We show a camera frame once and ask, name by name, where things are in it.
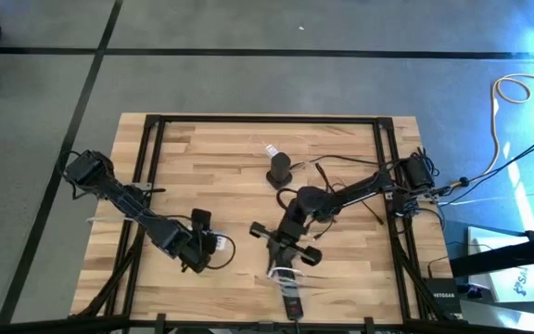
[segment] wooden table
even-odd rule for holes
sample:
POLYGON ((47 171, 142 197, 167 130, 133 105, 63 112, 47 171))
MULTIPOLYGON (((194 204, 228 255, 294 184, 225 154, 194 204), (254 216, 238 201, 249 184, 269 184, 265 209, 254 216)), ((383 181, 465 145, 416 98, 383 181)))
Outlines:
MULTIPOLYGON (((121 117, 111 159, 116 177, 125 184, 133 176, 145 116, 125 113, 121 117)), ((393 121, 400 156, 407 157, 421 146, 415 117, 394 117, 393 121)), ((279 288, 266 278, 266 240, 248 233, 253 221, 276 228, 284 213, 275 201, 275 191, 265 180, 270 161, 264 154, 264 144, 277 146, 293 162, 324 154, 376 161, 372 126, 223 122, 172 122, 166 126, 156 187, 167 191, 154 194, 151 209, 159 214, 184 215, 190 215, 192 208, 211 211, 212 228, 232 237, 237 251, 233 262, 222 270, 183 274, 178 261, 170 259, 147 239, 132 319, 153 320, 156 314, 165 313, 170 320, 286 321, 279 288)), ((388 152, 386 140, 385 151, 388 152)), ((342 181, 347 185, 376 171, 375 166, 337 159, 325 159, 321 164, 332 183, 342 181)), ((294 172, 290 187, 306 185, 324 185, 311 166, 294 172)), ((382 196, 366 202, 385 219, 382 196)), ((92 300, 114 264, 121 215, 109 202, 101 201, 96 216, 106 218, 93 224, 72 313, 81 311, 92 300)), ((314 224, 311 231, 316 233, 325 228, 326 225, 314 224)), ((427 264, 446 256, 438 218, 429 212, 416 216, 413 233, 422 276, 427 276, 427 264)), ((401 323, 386 224, 380 225, 362 205, 353 205, 344 209, 337 223, 312 245, 323 252, 321 263, 309 267, 295 262, 296 268, 316 276, 306 278, 304 283, 310 287, 300 290, 305 314, 302 321, 356 324, 371 316, 377 324, 401 323)), ((230 251, 229 245, 219 251, 212 264, 225 261, 230 251)), ((434 277, 451 276, 447 261, 435 262, 432 267, 434 277)), ((405 276, 412 316, 416 316, 413 285, 405 276)), ((121 311, 125 281, 119 291, 117 313, 121 311)))

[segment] concrete floor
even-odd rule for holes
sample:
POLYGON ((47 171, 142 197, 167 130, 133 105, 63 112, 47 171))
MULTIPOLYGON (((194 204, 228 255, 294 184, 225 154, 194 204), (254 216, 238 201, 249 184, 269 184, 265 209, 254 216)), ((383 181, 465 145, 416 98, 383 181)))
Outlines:
MULTIPOLYGON (((2 45, 97 47, 112 5, 0 0, 2 45)), ((534 52, 534 0, 124 0, 109 47, 534 52)), ((0 307, 92 60, 0 55, 0 307)), ((442 185, 486 167, 490 85, 515 72, 534 60, 105 56, 74 149, 109 153, 122 112, 413 115, 442 185)), ((503 102, 498 124, 513 153, 533 143, 534 97, 503 102)), ((518 168, 533 193, 534 155, 518 168)), ((467 199, 487 197, 503 199, 446 207, 448 220, 534 229, 534 197, 521 211, 508 173, 467 199)), ((94 211, 60 186, 14 321, 67 315, 94 211)))

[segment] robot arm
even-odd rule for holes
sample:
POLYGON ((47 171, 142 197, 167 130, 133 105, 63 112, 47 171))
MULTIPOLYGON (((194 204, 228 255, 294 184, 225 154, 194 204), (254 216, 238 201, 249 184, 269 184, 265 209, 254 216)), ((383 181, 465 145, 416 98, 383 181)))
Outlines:
POLYGON ((393 210, 400 215, 408 213, 408 204, 415 205, 419 195, 433 195, 434 180, 430 174, 424 158, 411 156, 400 161, 393 161, 392 166, 381 168, 368 178, 349 185, 336 192, 327 192, 315 186, 303 186, 292 199, 277 230, 269 231, 259 223, 253 223, 250 234, 254 237, 268 239, 270 249, 294 252, 302 261, 309 265, 316 265, 321 261, 322 254, 313 247, 303 249, 296 245, 300 236, 306 235, 305 225, 311 216, 317 222, 330 222, 341 210, 351 204, 383 193, 392 193, 393 210), (394 168, 400 168, 405 178, 405 187, 397 186, 390 176, 394 168))
POLYGON ((143 204, 144 192, 135 186, 122 185, 114 177, 112 161, 101 153, 86 150, 67 166, 64 178, 85 192, 110 200, 119 211, 133 218, 147 231, 156 247, 173 259, 178 257, 196 273, 203 271, 210 262, 210 254, 215 247, 203 249, 199 245, 202 240, 194 238, 193 233, 179 221, 149 210, 143 204))

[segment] electrical wire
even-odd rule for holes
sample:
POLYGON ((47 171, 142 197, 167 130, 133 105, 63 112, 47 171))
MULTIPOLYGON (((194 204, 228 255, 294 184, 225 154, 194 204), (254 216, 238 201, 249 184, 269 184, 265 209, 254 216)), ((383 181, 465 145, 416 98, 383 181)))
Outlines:
POLYGON ((65 151, 65 152, 61 152, 61 154, 59 154, 59 157, 58 157, 57 161, 55 162, 55 169, 57 170, 57 173, 59 175, 61 175, 61 177, 63 177, 63 179, 70 184, 70 186, 71 186, 71 199, 76 200, 76 199, 80 199, 80 198, 82 198, 82 197, 84 197, 84 196, 86 196, 88 194, 91 194, 92 191, 91 190, 90 191, 84 191, 80 195, 76 195, 77 194, 77 188, 75 187, 75 185, 72 182, 70 182, 70 180, 67 178, 65 173, 63 173, 63 170, 61 169, 61 166, 60 166, 61 160, 64 157, 69 156, 71 154, 77 155, 78 158, 82 156, 82 154, 80 154, 80 153, 78 153, 78 152, 76 152, 74 150, 68 150, 68 151, 65 151))
POLYGON ((440 205, 440 207, 443 207, 443 206, 447 206, 447 205, 451 205, 453 204, 454 202, 456 202, 457 200, 459 199, 462 199, 463 197, 467 196, 469 193, 471 193, 473 190, 475 190, 479 185, 481 185, 482 183, 484 183, 485 181, 491 179, 491 177, 495 176, 496 174, 498 174, 499 172, 501 172, 504 168, 508 167, 510 164, 514 163, 515 161, 518 161, 524 157, 526 157, 528 154, 534 152, 534 144, 533 146, 531 146, 531 148, 528 148, 526 149, 524 152, 520 153, 519 155, 517 155, 516 157, 514 157, 513 159, 511 159, 510 161, 506 162, 503 166, 501 166, 500 168, 497 168, 493 171, 491 171, 490 173, 487 174, 487 176, 481 180, 478 180, 478 182, 472 186, 469 190, 467 190, 466 192, 464 192, 461 196, 457 197, 456 199, 453 199, 443 205, 440 205))
POLYGON ((321 167, 321 165, 318 162, 314 164, 314 167, 316 168, 316 170, 319 172, 319 174, 321 175, 321 177, 324 180, 324 188, 325 188, 325 190, 327 192, 331 191, 331 193, 335 194, 335 190, 333 189, 333 187, 329 183, 329 179, 326 177, 326 173, 324 173, 323 167, 321 167))
MULTIPOLYGON (((476 180, 480 179, 482 176, 490 173, 492 168, 496 164, 496 161, 498 160, 498 157, 500 155, 501 147, 500 147, 500 140, 498 138, 498 131, 497 131, 497 125, 496 125, 496 116, 498 114, 498 109, 499 109, 499 103, 498 103, 497 96, 500 96, 501 98, 503 98, 507 102, 514 103, 514 104, 524 104, 524 103, 528 102, 530 100, 531 96, 532 96, 532 92, 531 92, 530 88, 528 87, 528 85, 526 83, 523 83, 520 80, 514 79, 514 77, 522 77, 522 78, 534 79, 534 75, 532 75, 532 74, 513 73, 513 74, 504 75, 502 78, 499 78, 498 80, 496 80, 493 83, 493 86, 491 87, 491 138, 493 140, 493 146, 494 146, 493 157, 491 158, 491 162, 489 163, 489 165, 485 169, 485 171, 483 171, 483 173, 481 173, 480 175, 474 177, 472 179, 472 181, 474 181, 474 180, 476 181, 476 180), (517 99, 513 99, 513 98, 508 97, 502 91, 502 83, 503 82, 510 82, 510 83, 519 85, 520 87, 522 87, 525 90, 525 93, 527 94, 527 96, 524 99, 521 99, 521 100, 517 100, 517 99)), ((460 184, 461 184, 461 182, 455 182, 455 183, 453 183, 451 185, 451 187, 459 186, 460 184)))
MULTIPOLYGON (((445 222, 444 213, 438 213, 438 212, 435 212, 434 210, 431 210, 431 209, 428 209, 428 208, 415 208, 415 209, 409 210, 407 212, 417 212, 417 211, 425 211, 425 212, 434 213, 439 219, 440 228, 442 229, 442 231, 444 231, 444 225, 445 225, 444 224, 444 222, 445 222)), ((408 230, 412 229, 412 227, 413 227, 413 220, 412 220, 412 222, 410 223, 409 226, 405 226, 405 228, 402 231, 397 232, 397 236, 407 232, 408 230)))
MULTIPOLYGON (((534 193, 526 194, 526 197, 533 197, 533 196, 534 196, 534 193)), ((488 200, 505 200, 505 199, 515 199, 515 198, 492 197, 492 198, 485 198, 485 199, 464 200, 464 201, 461 201, 461 202, 455 202, 455 203, 451 203, 451 204, 448 204, 448 202, 440 202, 439 205, 454 205, 454 206, 457 206, 457 205, 473 204, 473 203, 478 203, 478 202, 488 201, 488 200)))
MULTIPOLYGON (((486 245, 486 244, 468 244, 468 243, 464 243, 464 242, 460 242, 460 241, 452 241, 452 242, 447 243, 445 246, 450 246, 450 245, 454 245, 454 244, 461 244, 461 245, 469 246, 469 247, 471 247, 471 246, 485 246, 485 247, 487 247, 487 248, 489 248, 490 250, 493 251, 493 248, 488 246, 488 245, 486 245)), ((440 261, 440 260, 448 259, 448 257, 449 257, 448 255, 442 256, 442 257, 439 257, 437 259, 434 259, 434 260, 430 261, 427 264, 427 275, 428 275, 429 278, 434 278, 432 276, 432 263, 440 261)))
POLYGON ((279 204, 279 206, 282 209, 287 210, 287 206, 285 205, 284 201, 281 198, 282 193, 285 193, 285 192, 291 192, 291 193, 294 193, 294 194, 298 194, 298 191, 296 191, 294 189, 290 189, 290 188, 281 188, 281 189, 277 190, 277 193, 275 194, 275 199, 277 200, 277 204, 279 204))
POLYGON ((221 265, 217 265, 217 266, 212 266, 212 265, 207 265, 206 268, 208 269, 211 269, 211 270, 218 270, 218 269, 222 269, 224 268, 226 265, 230 264, 230 262, 234 259, 234 256, 236 255, 236 244, 234 243, 234 241, 232 240, 232 238, 226 236, 226 235, 223 235, 223 234, 219 234, 219 233, 213 233, 213 235, 215 236, 218 236, 218 237, 222 237, 222 238, 226 238, 230 241, 230 243, 232 244, 232 256, 230 256, 230 259, 228 259, 228 261, 226 261, 224 264, 221 264, 221 265))
MULTIPOLYGON (((355 159, 355 158, 350 158, 350 157, 345 157, 345 156, 340 156, 340 155, 335 155, 335 154, 323 155, 323 156, 320 156, 318 158, 309 160, 308 162, 313 163, 313 162, 317 162, 317 161, 320 161, 320 160, 325 159, 325 158, 335 158, 335 159, 340 159, 340 160, 344 160, 344 161, 353 161, 353 162, 359 162, 359 163, 365 163, 365 164, 371 164, 371 165, 374 165, 374 166, 378 166, 378 162, 365 161, 365 160, 361 160, 361 159, 355 159)), ((305 164, 305 163, 306 163, 306 161, 294 163, 293 165, 290 166, 289 169, 290 170, 294 170, 294 168, 300 166, 301 164, 305 164)))

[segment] black cable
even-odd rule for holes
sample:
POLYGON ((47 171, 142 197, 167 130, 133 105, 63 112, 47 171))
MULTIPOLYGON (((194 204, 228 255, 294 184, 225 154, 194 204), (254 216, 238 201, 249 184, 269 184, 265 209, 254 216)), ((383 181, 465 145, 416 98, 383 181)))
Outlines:
POLYGON ((326 173, 324 173, 323 167, 321 167, 321 165, 318 162, 314 164, 314 167, 316 168, 316 170, 319 172, 319 174, 324 180, 324 189, 327 192, 331 190, 331 192, 335 194, 335 190, 331 187, 331 184, 329 183, 329 179, 326 177, 326 173))
POLYGON ((226 265, 230 264, 230 262, 234 259, 234 256, 236 255, 236 244, 234 243, 234 241, 232 240, 232 238, 226 236, 226 235, 223 235, 223 234, 217 234, 215 233, 214 235, 218 236, 218 237, 222 237, 222 238, 226 238, 230 241, 230 243, 232 243, 232 256, 230 256, 230 259, 228 261, 226 261, 226 263, 222 264, 222 265, 218 265, 218 266, 211 266, 211 265, 208 265, 207 268, 208 269, 211 269, 211 270, 218 270, 218 269, 222 269, 224 268, 226 265))
POLYGON ((432 176, 440 175, 440 171, 436 168, 434 162, 427 156, 425 148, 417 148, 417 152, 412 153, 411 157, 421 158, 432 176))
MULTIPOLYGON (((355 159, 355 158, 350 158, 350 157, 344 157, 344 156, 340 156, 340 155, 335 155, 335 154, 327 154, 327 155, 323 155, 321 157, 318 157, 318 158, 315 158, 315 159, 312 159, 311 161, 309 162, 317 162, 321 159, 324 159, 324 158, 336 158, 336 159, 341 159, 341 160, 344 160, 344 161, 353 161, 353 162, 360 162, 360 163, 365 163, 365 164, 371 164, 371 165, 374 165, 374 166, 377 166, 378 165, 378 162, 374 162, 374 161, 364 161, 364 160, 360 160, 360 159, 355 159)), ((297 163, 294 163, 293 165, 290 166, 290 170, 293 170, 294 168, 304 164, 306 162, 297 162, 297 163)))
POLYGON ((514 157, 512 160, 508 161, 507 163, 505 163, 502 167, 499 167, 491 172, 489 172, 488 174, 486 174, 485 178, 478 181, 474 186, 472 186, 468 191, 464 192, 463 195, 457 197, 456 199, 453 199, 445 204, 442 204, 440 205, 441 207, 443 206, 447 206, 447 205, 450 205, 452 203, 454 203, 455 201, 459 200, 459 199, 462 199, 463 197, 465 197, 466 195, 468 195, 470 192, 472 192, 473 190, 475 190, 479 185, 481 185, 482 183, 484 183, 485 181, 491 179, 491 177, 495 176, 497 173, 501 172, 504 168, 508 167, 510 164, 514 163, 515 161, 518 161, 524 157, 526 157, 528 154, 534 152, 534 144, 533 146, 531 146, 532 148, 528 148, 526 149, 524 152, 520 153, 519 155, 517 155, 516 157, 514 157))
MULTIPOLYGON (((442 228, 442 231, 444 231, 444 222, 445 222, 444 217, 443 217, 444 213, 440 214, 440 213, 435 212, 434 210, 431 210, 431 209, 428 209, 428 208, 414 208, 414 209, 411 209, 411 210, 406 211, 406 212, 417 212, 417 211, 425 211, 425 212, 434 213, 438 217, 438 219, 440 221, 440 228, 442 228)), ((397 232, 397 236, 407 232, 412 227, 413 227, 413 221, 411 222, 411 224, 409 226, 405 226, 405 228, 402 231, 397 232)))
POLYGON ((298 191, 296 191, 294 189, 290 189, 290 188, 281 188, 281 189, 277 190, 277 194, 275 194, 275 199, 277 200, 277 204, 279 204, 279 206, 282 209, 287 210, 287 206, 285 205, 284 201, 281 198, 282 193, 285 193, 285 192, 291 192, 291 193, 294 193, 294 194, 298 194, 298 191))
POLYGON ((62 152, 61 154, 59 154, 59 157, 58 157, 57 161, 55 162, 55 169, 57 170, 57 173, 59 173, 59 175, 61 175, 61 177, 63 177, 63 179, 70 184, 70 186, 71 186, 71 199, 72 200, 76 200, 76 199, 80 199, 80 198, 82 198, 82 197, 84 197, 84 196, 86 196, 88 194, 91 194, 92 191, 84 191, 80 195, 76 195, 77 194, 77 188, 75 187, 75 185, 73 183, 69 182, 67 176, 61 170, 61 166, 59 165, 61 163, 61 159, 63 159, 66 156, 69 156, 71 154, 77 155, 78 158, 80 156, 82 156, 82 154, 80 154, 80 153, 78 153, 78 152, 76 152, 74 150, 68 150, 68 151, 62 152))
MULTIPOLYGON (((490 250, 493 251, 493 248, 488 246, 488 245, 486 245, 486 244, 468 244, 468 243, 464 243, 464 242, 460 242, 460 241, 452 241, 452 242, 447 243, 445 246, 450 246, 450 245, 454 245, 454 244, 461 244, 461 245, 464 245, 464 246, 485 246, 485 247, 487 247, 487 248, 489 248, 490 250)), ((440 258, 437 258, 437 259, 434 259, 434 260, 430 261, 427 264, 427 275, 428 275, 429 278, 434 278, 432 276, 432 268, 431 268, 432 263, 434 263, 436 261, 447 259, 448 257, 449 257, 448 255, 442 256, 440 258)))
POLYGON ((331 219, 331 221, 329 222, 329 226, 327 226, 326 229, 323 232, 321 232, 321 233, 317 234, 316 236, 314 236, 313 239, 314 240, 320 239, 326 233, 326 231, 328 231, 329 228, 331 228, 331 226, 333 225, 334 222, 335 222, 335 219, 331 219))
POLYGON ((440 215, 440 213, 438 212, 435 212, 434 210, 431 210, 431 209, 428 209, 428 208, 419 208, 417 209, 419 211, 425 211, 425 212, 430 212, 430 213, 434 213, 437 217, 438 217, 438 220, 440 221, 440 227, 442 228, 442 231, 444 231, 444 226, 445 226, 445 222, 444 222, 444 217, 442 217, 440 215))

